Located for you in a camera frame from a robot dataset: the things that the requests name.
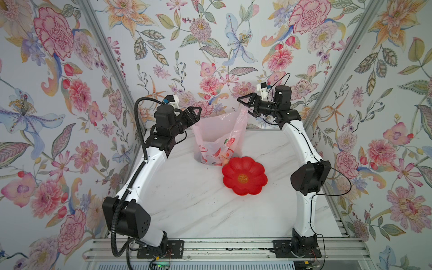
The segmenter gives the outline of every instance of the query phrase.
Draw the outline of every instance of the pink plastic bag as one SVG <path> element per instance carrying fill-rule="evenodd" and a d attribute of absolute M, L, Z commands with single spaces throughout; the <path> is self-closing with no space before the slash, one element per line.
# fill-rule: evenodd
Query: pink plastic bag
<path fill-rule="evenodd" d="M 241 156 L 248 118 L 248 109 L 243 107 L 241 111 L 200 119 L 192 126 L 199 148 L 195 159 L 222 166 L 232 157 Z"/>

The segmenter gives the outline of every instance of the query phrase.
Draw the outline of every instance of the floral wallpaper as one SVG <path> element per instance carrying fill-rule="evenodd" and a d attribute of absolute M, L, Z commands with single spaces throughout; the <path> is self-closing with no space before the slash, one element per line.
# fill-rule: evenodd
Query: floral wallpaper
<path fill-rule="evenodd" d="M 114 53 L 135 99 L 161 100 L 176 94 L 182 108 L 200 106 L 201 116 L 211 117 L 238 110 L 237 98 L 256 91 L 259 83 L 286 82 L 292 88 L 292 107 L 303 119 L 367 4 L 366 0 L 92 2 L 105 34 L 120 42 L 113 44 Z M 151 103 L 140 107 L 144 122 L 154 123 L 155 109 Z M 267 124 L 262 118 L 251 119 L 248 127 Z"/>
<path fill-rule="evenodd" d="M 336 197 L 377 269 L 432 268 L 432 2 L 387 0 L 310 138 L 351 181 Z M 327 182 L 349 191 L 339 173 Z"/>
<path fill-rule="evenodd" d="M 132 114 L 74 0 L 0 0 L 0 48 L 0 268 L 77 269 L 137 153 Z"/>

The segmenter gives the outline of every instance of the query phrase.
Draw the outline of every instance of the mounting plate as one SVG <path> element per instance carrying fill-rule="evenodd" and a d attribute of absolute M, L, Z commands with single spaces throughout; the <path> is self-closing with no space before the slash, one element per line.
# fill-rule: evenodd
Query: mounting plate
<path fill-rule="evenodd" d="M 168 241 L 166 250 L 171 250 L 171 259 L 181 259 L 183 257 L 184 241 Z M 155 256 L 148 253 L 145 247 L 140 247 L 137 254 L 138 259 L 154 259 Z"/>
<path fill-rule="evenodd" d="M 317 258 L 321 258 L 321 251 L 319 250 L 318 246 L 313 248 L 313 251 L 315 255 L 309 250 L 305 253 L 303 253 L 301 256 L 295 256 L 291 252 L 291 240 L 273 240 L 273 250 L 274 254 L 276 255 L 276 258 L 314 258 L 315 256 Z"/>

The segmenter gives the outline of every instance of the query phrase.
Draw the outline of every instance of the marble surface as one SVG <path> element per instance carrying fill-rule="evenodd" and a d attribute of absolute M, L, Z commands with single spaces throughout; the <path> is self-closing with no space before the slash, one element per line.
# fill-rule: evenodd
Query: marble surface
<path fill-rule="evenodd" d="M 195 137 L 192 131 L 187 133 L 145 193 L 144 208 L 152 223 L 170 238 L 292 236 L 297 202 L 290 175 L 298 165 L 282 131 L 246 132 L 242 156 L 261 163 L 268 177 L 255 196 L 236 195 L 224 186 L 222 167 L 195 161 Z M 326 198 L 317 200 L 315 231 L 341 236 Z"/>

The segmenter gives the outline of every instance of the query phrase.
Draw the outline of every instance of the red plastic bowl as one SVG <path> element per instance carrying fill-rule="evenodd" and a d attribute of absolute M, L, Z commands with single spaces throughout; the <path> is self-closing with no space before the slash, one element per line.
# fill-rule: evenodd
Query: red plastic bowl
<path fill-rule="evenodd" d="M 237 195 L 257 195 L 267 184 L 264 166 L 248 156 L 232 158 L 222 168 L 223 183 Z"/>

